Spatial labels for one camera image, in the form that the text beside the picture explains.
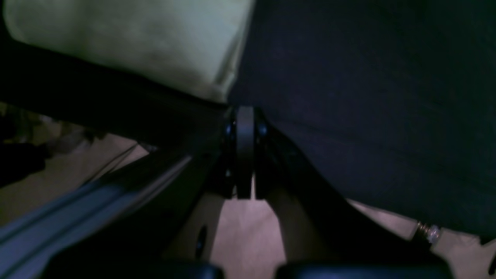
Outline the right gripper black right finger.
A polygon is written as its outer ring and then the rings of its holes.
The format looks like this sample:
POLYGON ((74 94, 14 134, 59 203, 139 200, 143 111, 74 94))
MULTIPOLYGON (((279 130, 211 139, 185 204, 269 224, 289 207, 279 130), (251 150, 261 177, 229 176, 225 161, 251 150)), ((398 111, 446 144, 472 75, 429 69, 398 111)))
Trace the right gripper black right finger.
POLYGON ((287 263, 277 279, 452 279, 447 262, 355 209, 301 150, 254 112, 256 198, 278 218, 287 263))

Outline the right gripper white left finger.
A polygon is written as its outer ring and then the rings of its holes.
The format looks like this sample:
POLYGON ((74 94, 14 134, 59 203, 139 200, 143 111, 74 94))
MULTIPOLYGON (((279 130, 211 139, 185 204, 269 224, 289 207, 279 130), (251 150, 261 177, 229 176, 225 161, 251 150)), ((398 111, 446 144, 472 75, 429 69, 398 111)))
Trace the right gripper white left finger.
POLYGON ((145 157, 158 170, 148 192, 82 241, 53 256, 44 279, 222 279, 208 263, 222 206, 249 199, 255 159, 255 110, 229 111, 219 141, 165 166, 165 155, 145 157))

